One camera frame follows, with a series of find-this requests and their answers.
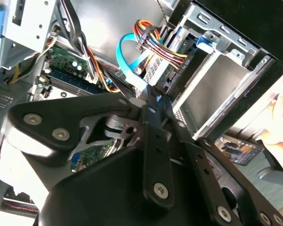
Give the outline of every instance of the screw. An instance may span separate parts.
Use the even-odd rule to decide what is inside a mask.
[[[66,141],[70,138],[70,134],[66,129],[58,128],[52,132],[52,136],[61,141]]]
[[[61,92],[61,97],[67,97],[67,93],[66,92]]]
[[[29,125],[39,125],[42,122],[42,117],[38,114],[27,114],[24,116],[23,120]]]
[[[230,223],[232,221],[232,217],[231,214],[229,213],[229,211],[224,208],[223,206],[218,206],[217,207],[217,211],[219,216],[226,222]]]
[[[180,127],[182,127],[182,128],[185,128],[185,124],[184,124],[182,121],[179,121],[179,122],[178,122],[178,125],[179,125]]]
[[[267,225],[271,225],[270,223],[270,219],[266,216],[265,213],[261,212],[260,216],[262,217],[262,219],[265,221],[265,223],[267,223]]]
[[[279,218],[277,215],[275,215],[274,214],[274,219],[275,219],[275,221],[279,224],[279,225],[281,225],[281,226],[283,226],[283,221],[281,220],[281,218]]]
[[[207,140],[203,140],[203,142],[204,142],[207,146],[209,146],[209,147],[212,146]]]
[[[125,100],[124,100],[124,99],[122,99],[122,98],[119,98],[119,99],[118,99],[118,101],[119,101],[120,103],[124,104],[124,105],[126,105],[126,104],[127,104],[127,101],[125,101]]]
[[[151,108],[151,107],[148,107],[148,109],[153,112],[153,113],[156,113],[155,109]]]
[[[169,191],[162,183],[156,183],[153,187],[155,194],[161,198],[166,199],[169,196]]]

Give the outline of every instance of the orange wire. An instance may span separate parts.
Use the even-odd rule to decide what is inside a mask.
[[[93,62],[95,63],[95,68],[96,68],[96,71],[100,77],[100,80],[102,81],[102,83],[104,84],[106,90],[108,90],[109,92],[111,93],[118,93],[120,90],[119,89],[110,89],[110,87],[107,85],[106,81],[105,81],[105,78],[104,78],[104,75],[100,69],[100,66],[99,66],[99,63],[98,61],[95,59],[95,56],[94,54],[92,53],[92,51],[88,48],[88,53],[90,55],[90,57],[92,58]]]

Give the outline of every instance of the light blue ribbon cable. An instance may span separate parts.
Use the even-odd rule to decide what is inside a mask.
[[[146,89],[148,83],[143,80],[140,76],[133,72],[134,68],[139,65],[147,56],[150,54],[149,51],[145,51],[141,54],[130,66],[126,62],[123,52],[122,52],[122,42],[123,41],[135,41],[136,38],[133,33],[124,35],[117,45],[116,55],[117,55],[117,63],[121,71],[124,73],[126,79],[125,81],[135,86],[139,91],[143,91]]]

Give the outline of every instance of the wire bundle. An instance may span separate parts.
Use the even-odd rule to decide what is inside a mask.
[[[69,24],[69,31],[65,26],[65,19],[62,17],[60,7],[62,7],[66,13],[66,21]],[[102,67],[100,67],[100,64],[96,60],[94,54],[87,46],[85,34],[81,30],[80,21],[71,2],[69,0],[58,0],[55,12],[61,31],[63,32],[71,46],[74,48],[74,50],[86,60],[91,78],[95,79],[96,72],[101,83],[104,85],[107,91],[119,92],[119,89],[112,88],[106,83]]]
[[[136,21],[135,25],[133,26],[133,32],[136,40],[138,42],[141,40],[142,35],[144,34],[144,32],[146,32],[147,28],[151,28],[151,31],[149,32],[149,35],[147,36],[145,42],[142,44],[142,47],[149,49],[153,53],[168,61],[174,68],[179,69],[180,66],[184,63],[187,55],[173,52],[172,50],[161,44],[159,42],[159,40],[161,39],[159,32],[150,21]]]

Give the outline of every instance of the yellow wire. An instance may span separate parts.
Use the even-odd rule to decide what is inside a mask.
[[[98,75],[99,75],[99,77],[100,77],[100,80],[101,80],[102,83],[104,84],[106,90],[108,90],[110,93],[118,93],[118,92],[120,91],[119,89],[113,90],[113,89],[110,89],[110,87],[107,85],[107,83],[106,83],[106,81],[105,81],[105,78],[104,78],[104,75],[103,75],[103,73],[102,73],[102,71],[101,71],[101,69],[100,69],[100,67],[99,67],[99,63],[98,63],[98,61],[95,59],[94,54],[92,53],[92,51],[91,51],[90,49],[88,49],[88,52],[89,52],[89,54],[91,55],[91,57],[92,57],[92,59],[93,59],[93,61],[94,61],[94,63],[95,63],[96,71],[97,71],[97,73],[98,73]]]
[[[149,23],[150,25],[152,25],[152,26],[154,27],[154,25],[153,25],[150,21],[148,21],[148,20],[140,20],[138,23],[139,23],[139,25],[141,26],[141,28],[143,28],[144,30],[147,29],[147,27],[142,24],[142,23],[144,23],[144,22]],[[152,33],[151,33],[150,35],[151,35],[151,37],[157,42],[157,44],[158,44],[161,48],[170,51],[171,53],[173,53],[173,54],[176,55],[176,56],[179,56],[179,57],[187,57],[187,55],[185,55],[185,54],[176,53],[176,52],[174,52],[174,51],[172,51],[172,50],[166,48],[164,45],[162,45],[162,44],[158,41],[158,39],[161,38],[160,35],[159,35],[159,33],[158,33],[158,35],[156,35],[156,37],[155,37],[154,34],[152,34]]]
[[[10,84],[13,84],[14,82],[17,81],[17,79],[18,79],[18,77],[19,77],[19,74],[20,74],[20,66],[17,65],[17,66],[16,66],[16,72],[15,72],[15,74],[14,74],[12,80],[10,81]]]

